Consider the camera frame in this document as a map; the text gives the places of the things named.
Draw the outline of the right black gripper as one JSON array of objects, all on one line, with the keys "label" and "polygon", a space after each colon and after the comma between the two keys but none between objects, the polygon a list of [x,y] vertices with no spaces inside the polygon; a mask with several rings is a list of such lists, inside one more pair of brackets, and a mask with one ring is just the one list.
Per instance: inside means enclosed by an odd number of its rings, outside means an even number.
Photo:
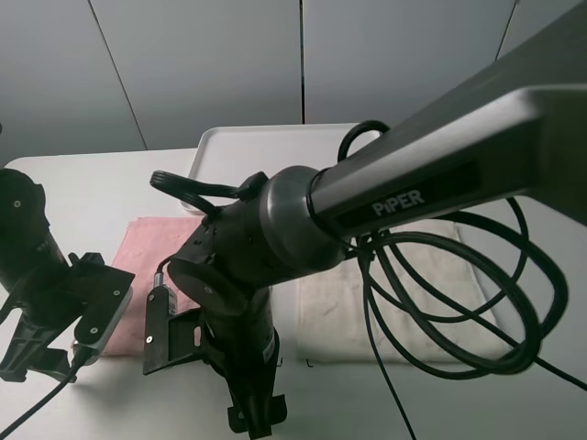
[{"label": "right black gripper", "polygon": [[225,379],[232,400],[228,424],[236,433],[270,435],[287,417],[284,395],[273,394],[280,338],[271,313],[271,290],[256,291],[238,316],[203,310],[206,362]]}]

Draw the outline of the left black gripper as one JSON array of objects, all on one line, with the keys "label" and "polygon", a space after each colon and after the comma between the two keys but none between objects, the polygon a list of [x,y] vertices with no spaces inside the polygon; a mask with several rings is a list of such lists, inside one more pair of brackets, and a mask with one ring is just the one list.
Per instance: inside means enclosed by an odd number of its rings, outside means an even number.
[{"label": "left black gripper", "polygon": [[68,352],[51,348],[50,343],[81,318],[83,304],[71,281],[107,270],[121,269],[107,266],[98,253],[86,253],[82,258],[73,256],[71,263],[40,263],[17,281],[1,309],[3,317],[15,308],[22,311],[1,361],[2,380],[24,380],[30,370],[65,379],[71,368]]}]

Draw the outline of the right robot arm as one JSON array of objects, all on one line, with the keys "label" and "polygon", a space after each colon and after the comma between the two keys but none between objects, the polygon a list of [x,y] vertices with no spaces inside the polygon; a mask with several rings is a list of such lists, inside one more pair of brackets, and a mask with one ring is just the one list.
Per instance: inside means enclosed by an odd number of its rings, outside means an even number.
[{"label": "right robot arm", "polygon": [[[292,166],[273,177],[256,173],[238,187],[156,171],[150,183],[204,214],[203,222],[164,266],[198,304],[202,345],[189,354],[228,385],[235,433],[271,434],[287,415],[273,394],[279,337],[269,289],[356,259],[369,322],[382,316],[369,269],[378,259],[398,305],[440,347],[465,365],[448,380],[514,375],[539,361],[543,339],[565,312],[569,289],[555,262],[517,230],[473,214],[474,205],[524,195],[586,220],[586,6],[576,5],[494,65],[402,124],[370,120],[342,139],[334,166]],[[518,287],[480,252],[425,232],[416,220],[455,221],[518,248],[547,276],[554,299],[539,318]],[[390,264],[399,246],[423,244],[483,270],[521,317],[525,336],[509,353],[479,357],[450,342],[408,296]]]}]

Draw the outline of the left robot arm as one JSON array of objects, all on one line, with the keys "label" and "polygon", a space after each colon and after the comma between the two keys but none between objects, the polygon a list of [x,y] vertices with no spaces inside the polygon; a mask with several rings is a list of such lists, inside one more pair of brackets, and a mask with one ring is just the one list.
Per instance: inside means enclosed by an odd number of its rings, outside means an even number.
[{"label": "left robot arm", "polygon": [[1,361],[4,381],[35,371],[59,381],[94,362],[132,297],[135,276],[98,253],[64,256],[50,232],[46,195],[26,174],[1,171],[1,285],[7,318],[21,312]]}]

